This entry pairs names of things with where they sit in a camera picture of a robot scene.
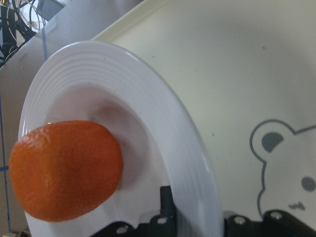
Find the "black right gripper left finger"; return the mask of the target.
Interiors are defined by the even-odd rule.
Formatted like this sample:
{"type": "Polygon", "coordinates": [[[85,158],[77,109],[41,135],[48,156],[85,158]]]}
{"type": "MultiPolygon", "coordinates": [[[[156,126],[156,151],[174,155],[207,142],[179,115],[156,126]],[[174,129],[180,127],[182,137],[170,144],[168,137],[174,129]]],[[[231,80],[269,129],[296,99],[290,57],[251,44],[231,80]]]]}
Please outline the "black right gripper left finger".
{"type": "Polygon", "coordinates": [[[94,237],[175,237],[177,236],[176,206],[170,186],[160,187],[160,214],[136,228],[124,221],[108,224],[93,234],[94,237]]]}

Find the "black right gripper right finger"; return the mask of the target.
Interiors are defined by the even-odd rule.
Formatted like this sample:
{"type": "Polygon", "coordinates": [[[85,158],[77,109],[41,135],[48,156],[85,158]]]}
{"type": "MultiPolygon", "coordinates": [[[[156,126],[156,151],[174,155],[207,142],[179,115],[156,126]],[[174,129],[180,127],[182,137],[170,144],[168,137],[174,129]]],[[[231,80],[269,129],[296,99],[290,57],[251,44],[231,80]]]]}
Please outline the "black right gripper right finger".
{"type": "Polygon", "coordinates": [[[269,210],[262,221],[234,214],[224,221],[226,237],[315,237],[316,231],[290,213],[269,210]]]}

